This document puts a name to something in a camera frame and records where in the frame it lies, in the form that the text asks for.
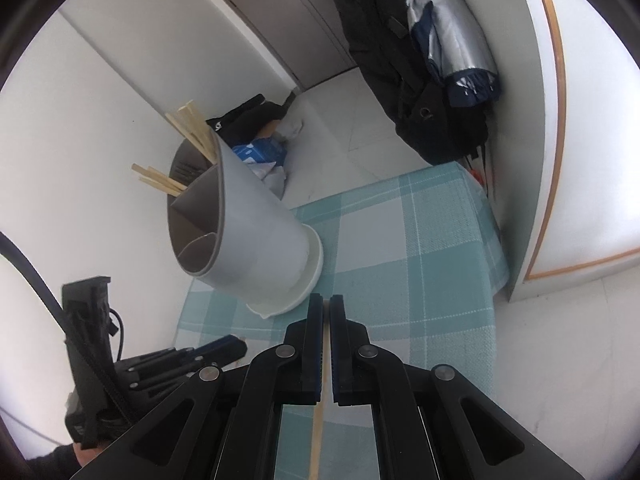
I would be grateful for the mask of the person left hand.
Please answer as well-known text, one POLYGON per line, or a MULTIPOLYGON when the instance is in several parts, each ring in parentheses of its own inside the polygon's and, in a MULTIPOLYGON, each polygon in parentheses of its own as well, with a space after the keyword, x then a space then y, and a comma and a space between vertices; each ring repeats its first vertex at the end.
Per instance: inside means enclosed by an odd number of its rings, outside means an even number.
POLYGON ((101 441, 95 445, 84 445, 82 443, 81 430, 75 428, 75 422, 81 413, 81 406, 76 391, 72 391, 67 397, 66 401, 66 414, 65 414, 65 427, 73 440, 73 450, 76 456, 76 460, 81 467, 85 467, 88 463, 106 450, 111 443, 108 441, 101 441))

